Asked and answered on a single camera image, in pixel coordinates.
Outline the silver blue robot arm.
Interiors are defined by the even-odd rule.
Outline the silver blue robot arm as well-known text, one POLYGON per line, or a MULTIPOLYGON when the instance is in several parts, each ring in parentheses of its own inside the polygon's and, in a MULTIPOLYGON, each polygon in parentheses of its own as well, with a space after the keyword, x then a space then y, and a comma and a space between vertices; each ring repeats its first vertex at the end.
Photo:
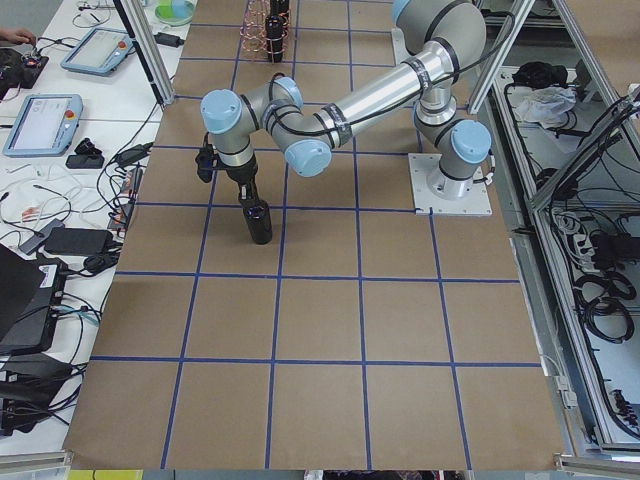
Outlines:
POLYGON ((205 95, 200 112, 207 132, 196 157, 198 177, 208 183, 214 171, 223 170, 238 185, 243 207, 262 207, 253 133, 265 131, 298 175, 313 177, 328 167, 333 149, 412 103, 416 129, 441 153, 428 176, 430 189, 441 198, 456 198, 491 148, 488 129, 461 117, 451 92, 481 61, 485 20, 470 1, 396 1, 392 17, 407 58, 312 115, 303 113, 301 91, 287 76, 273 76, 245 94, 223 89, 205 95))

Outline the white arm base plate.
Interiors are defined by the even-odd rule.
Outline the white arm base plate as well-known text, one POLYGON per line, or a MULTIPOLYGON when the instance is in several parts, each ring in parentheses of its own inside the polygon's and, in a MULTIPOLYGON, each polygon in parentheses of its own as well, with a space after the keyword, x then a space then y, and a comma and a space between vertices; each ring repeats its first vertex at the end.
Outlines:
POLYGON ((401 29, 393 27, 391 29, 391 41, 394 55, 394 63, 400 64, 411 56, 405 45, 404 34, 401 29))
POLYGON ((440 170, 440 154, 408 155, 414 211, 429 216, 491 216, 488 187, 478 166, 472 178, 451 180, 440 170))

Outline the person's hand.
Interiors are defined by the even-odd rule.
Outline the person's hand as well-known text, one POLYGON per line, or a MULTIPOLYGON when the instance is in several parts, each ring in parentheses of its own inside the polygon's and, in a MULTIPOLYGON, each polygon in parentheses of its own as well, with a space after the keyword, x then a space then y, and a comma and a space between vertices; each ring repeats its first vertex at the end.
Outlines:
POLYGON ((2 27, 0 29, 0 37, 4 41, 8 41, 12 44, 31 44, 35 45, 37 38, 34 33, 24 27, 2 27))

